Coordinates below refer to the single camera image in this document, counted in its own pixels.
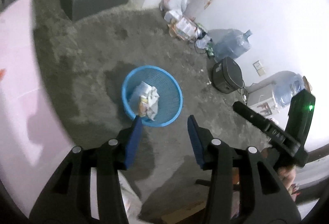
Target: wire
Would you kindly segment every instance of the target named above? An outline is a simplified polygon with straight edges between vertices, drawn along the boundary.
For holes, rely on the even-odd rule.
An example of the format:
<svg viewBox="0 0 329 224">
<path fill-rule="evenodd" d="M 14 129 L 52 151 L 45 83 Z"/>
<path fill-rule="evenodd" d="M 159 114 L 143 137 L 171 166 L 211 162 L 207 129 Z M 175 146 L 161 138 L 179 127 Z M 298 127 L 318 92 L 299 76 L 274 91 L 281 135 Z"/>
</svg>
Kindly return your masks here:
<svg viewBox="0 0 329 224">
<path fill-rule="evenodd" d="M 195 44 L 196 44 L 196 41 L 199 39 L 199 31 L 198 31 L 198 25 L 193 21 L 193 23 L 196 25 L 196 34 L 198 35 L 198 37 L 196 38 L 195 42 L 194 42 L 194 50 L 197 54 L 206 54 L 207 51 L 205 50 L 205 52 L 198 52 L 196 50 L 196 47 L 195 47 Z"/>
<path fill-rule="evenodd" d="M 237 89 L 236 91 L 241 95 L 241 98 L 244 101 L 245 105 L 247 105 L 249 94 L 248 94 L 248 91 L 246 90 L 245 86 L 246 86 L 246 84 L 244 83 L 244 80 L 242 80 L 242 87 L 240 88 L 241 91 L 239 92 L 239 89 Z"/>
</svg>

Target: concrete floor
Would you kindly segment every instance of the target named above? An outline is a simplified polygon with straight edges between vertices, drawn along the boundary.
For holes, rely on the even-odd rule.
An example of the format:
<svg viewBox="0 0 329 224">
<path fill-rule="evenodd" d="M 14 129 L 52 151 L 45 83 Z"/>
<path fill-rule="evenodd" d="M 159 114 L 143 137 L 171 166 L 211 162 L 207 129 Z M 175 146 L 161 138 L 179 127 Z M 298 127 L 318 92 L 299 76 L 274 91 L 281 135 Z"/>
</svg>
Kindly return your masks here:
<svg viewBox="0 0 329 224">
<path fill-rule="evenodd" d="M 206 55 L 173 39 L 159 10 L 114 8 L 72 23 L 59 0 L 34 0 L 34 40 L 42 78 L 69 136 L 83 148 L 98 147 L 129 127 L 120 89 L 124 77 L 141 65 L 156 65 L 179 83 L 180 116 L 162 128 L 145 127 L 133 167 L 124 172 L 144 203 L 141 218 L 154 220 L 200 199 L 210 179 L 196 164 L 187 133 L 194 114 L 201 127 L 237 148 L 263 149 L 266 138 L 232 111 L 239 94 L 221 94 L 209 82 Z"/>
</svg>

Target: wall socket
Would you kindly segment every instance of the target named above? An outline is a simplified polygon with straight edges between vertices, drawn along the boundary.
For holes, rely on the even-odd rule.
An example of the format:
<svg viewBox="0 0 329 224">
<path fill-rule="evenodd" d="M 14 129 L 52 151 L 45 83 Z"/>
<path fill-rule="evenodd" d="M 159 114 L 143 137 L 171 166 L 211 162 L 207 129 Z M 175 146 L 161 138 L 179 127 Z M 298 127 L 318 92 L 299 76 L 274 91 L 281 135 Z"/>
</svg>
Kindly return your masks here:
<svg viewBox="0 0 329 224">
<path fill-rule="evenodd" d="M 261 77 L 261 76 L 264 76 L 266 73 L 265 73 L 265 69 L 264 68 L 261 68 L 259 70 L 257 70 L 257 73 L 258 75 Z"/>
<path fill-rule="evenodd" d="M 254 68 L 256 69 L 256 71 L 260 77 L 264 76 L 266 74 L 265 69 L 263 68 L 263 66 L 259 60 L 257 62 L 254 62 L 252 65 L 254 66 Z"/>
<path fill-rule="evenodd" d="M 259 69 L 263 68 L 263 66 L 262 66 L 262 64 L 259 60 L 257 62 L 254 62 L 252 65 L 254 66 L 254 68 L 256 70 L 259 70 Z"/>
</svg>

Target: white plastic bag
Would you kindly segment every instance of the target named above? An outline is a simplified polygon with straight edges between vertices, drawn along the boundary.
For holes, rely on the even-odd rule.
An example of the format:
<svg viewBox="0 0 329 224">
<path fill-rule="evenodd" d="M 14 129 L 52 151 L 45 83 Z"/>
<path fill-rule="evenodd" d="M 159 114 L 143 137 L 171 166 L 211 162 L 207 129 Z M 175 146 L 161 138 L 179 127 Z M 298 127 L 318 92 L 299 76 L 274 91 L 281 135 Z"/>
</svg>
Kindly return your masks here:
<svg viewBox="0 0 329 224">
<path fill-rule="evenodd" d="M 208 42 L 210 42 L 211 38 L 206 35 L 202 39 L 196 41 L 196 46 L 199 49 L 206 49 L 208 47 Z"/>
<path fill-rule="evenodd" d="M 177 10 L 179 12 L 184 13 L 188 3 L 189 0 L 162 0 L 160 2 L 160 10 Z"/>
</svg>

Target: metal screw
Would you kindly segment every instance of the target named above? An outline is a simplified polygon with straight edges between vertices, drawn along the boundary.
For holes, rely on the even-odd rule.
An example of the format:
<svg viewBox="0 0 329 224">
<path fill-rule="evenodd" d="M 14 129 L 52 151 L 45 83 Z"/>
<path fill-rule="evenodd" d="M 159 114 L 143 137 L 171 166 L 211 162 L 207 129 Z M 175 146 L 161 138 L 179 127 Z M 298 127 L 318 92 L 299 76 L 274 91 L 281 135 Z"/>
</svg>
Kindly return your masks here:
<svg viewBox="0 0 329 224">
<path fill-rule="evenodd" d="M 249 148 L 248 148 L 248 151 L 249 151 L 250 153 L 252 153 L 252 154 L 257 153 L 257 149 L 256 149 L 256 147 L 254 147 L 254 146 L 249 147 Z"/>
<path fill-rule="evenodd" d="M 212 140 L 211 140 L 211 143 L 212 143 L 213 145 L 220 145 L 222 142 L 220 141 L 220 139 L 212 139 Z"/>
<path fill-rule="evenodd" d="M 75 147 L 72 149 L 72 152 L 73 152 L 74 154 L 80 153 L 80 151 L 81 151 L 81 147 L 80 147 L 80 146 L 75 146 Z"/>
<path fill-rule="evenodd" d="M 109 145 L 114 146 L 118 144 L 118 140 L 117 139 L 111 139 L 109 140 Z"/>
</svg>

